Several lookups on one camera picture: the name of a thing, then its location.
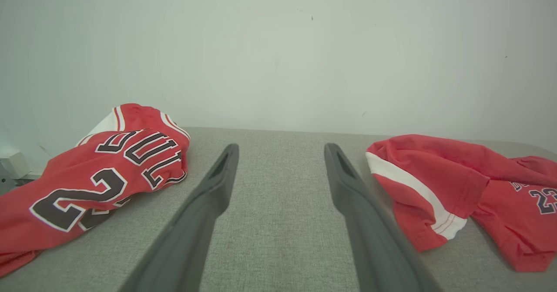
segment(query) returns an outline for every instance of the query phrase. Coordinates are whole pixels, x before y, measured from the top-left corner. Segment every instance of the gray fabric tablecloth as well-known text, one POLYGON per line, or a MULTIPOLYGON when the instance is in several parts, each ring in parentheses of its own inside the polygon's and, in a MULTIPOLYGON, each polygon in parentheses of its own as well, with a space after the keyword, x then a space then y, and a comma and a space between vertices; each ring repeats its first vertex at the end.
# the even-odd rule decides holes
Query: gray fabric tablecloth
MULTIPOLYGON (((0 291, 117 291, 157 235, 229 143, 240 160, 227 211, 219 217, 201 290, 357 291, 344 219, 332 205, 323 159, 337 143, 364 181, 364 151, 388 137, 237 129, 185 128, 189 175, 163 191, 140 195, 80 238, 44 251, 0 279, 0 291)), ((507 157, 557 155, 531 145, 474 141, 507 157)), ((390 206, 384 191, 373 191, 390 206)), ((454 240, 421 254, 448 292, 555 291, 557 266, 518 273, 471 219, 454 240)))

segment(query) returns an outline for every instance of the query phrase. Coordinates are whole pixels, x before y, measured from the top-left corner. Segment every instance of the basketball jersey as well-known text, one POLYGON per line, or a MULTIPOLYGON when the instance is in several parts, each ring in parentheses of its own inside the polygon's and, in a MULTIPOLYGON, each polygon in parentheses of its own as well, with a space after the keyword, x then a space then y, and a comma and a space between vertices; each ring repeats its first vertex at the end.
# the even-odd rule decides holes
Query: basketball jersey
POLYGON ((105 221, 132 195, 183 180, 189 141, 155 108, 114 108, 39 179, 0 197, 0 276, 105 221))
POLYGON ((418 251, 451 240, 475 219, 518 272, 543 272, 557 251, 557 164, 508 159, 481 145, 404 135, 366 158, 418 251))

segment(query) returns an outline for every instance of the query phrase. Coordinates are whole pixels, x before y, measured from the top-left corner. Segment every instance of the white wall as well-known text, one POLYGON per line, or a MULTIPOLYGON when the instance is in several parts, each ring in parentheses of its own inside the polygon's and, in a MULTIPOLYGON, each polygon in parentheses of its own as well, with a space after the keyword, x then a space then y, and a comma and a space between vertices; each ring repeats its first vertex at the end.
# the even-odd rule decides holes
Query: white wall
POLYGON ((0 0, 4 133, 36 171, 125 102, 186 127, 422 133, 557 151, 556 9, 557 0, 0 0))

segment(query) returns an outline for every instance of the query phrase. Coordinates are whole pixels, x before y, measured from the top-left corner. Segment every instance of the jersey number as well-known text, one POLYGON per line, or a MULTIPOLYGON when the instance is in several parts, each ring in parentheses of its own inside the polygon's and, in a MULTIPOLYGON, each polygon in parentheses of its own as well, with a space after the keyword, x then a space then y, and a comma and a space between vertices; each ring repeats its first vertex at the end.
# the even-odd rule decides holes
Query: jersey number
MULTIPOLYGON (((95 217, 96 212, 92 209, 86 210, 71 203, 71 201, 112 201, 116 197, 122 195, 128 184, 124 177, 114 168, 106 168, 98 171, 91 177, 91 181, 95 186, 103 185, 105 191, 57 189, 52 191, 48 196, 36 201, 30 208, 30 211, 50 227, 64 232, 69 232, 83 216, 80 221, 81 228, 83 230, 90 229, 103 220, 106 220, 110 215, 98 215, 95 217), (61 201, 70 201, 70 203, 62 207, 60 205, 61 201)), ((121 207, 124 201, 127 201, 127 199, 118 201, 114 203, 114 205, 121 207)))
POLYGON ((555 213, 555 207, 557 203, 553 205, 551 202, 547 203, 547 196, 552 196, 555 201, 557 201, 557 190, 551 188, 545 188, 541 191, 531 190, 529 191, 531 197, 537 197, 537 207, 540 209, 542 215, 555 213))

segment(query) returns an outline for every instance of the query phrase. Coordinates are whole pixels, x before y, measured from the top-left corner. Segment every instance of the clothing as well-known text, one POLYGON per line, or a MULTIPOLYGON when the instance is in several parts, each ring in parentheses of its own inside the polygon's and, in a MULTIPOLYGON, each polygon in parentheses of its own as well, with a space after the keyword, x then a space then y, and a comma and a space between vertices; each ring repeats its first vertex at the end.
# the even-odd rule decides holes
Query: clothing
POLYGON ((0 276, 82 235, 135 193, 183 180, 190 137, 163 112, 118 106, 40 179, 0 197, 0 276))
POLYGON ((557 251, 557 164, 508 159, 481 145, 403 135, 366 158, 392 197, 396 220, 418 251, 451 240, 468 217, 518 272, 543 272, 557 251))

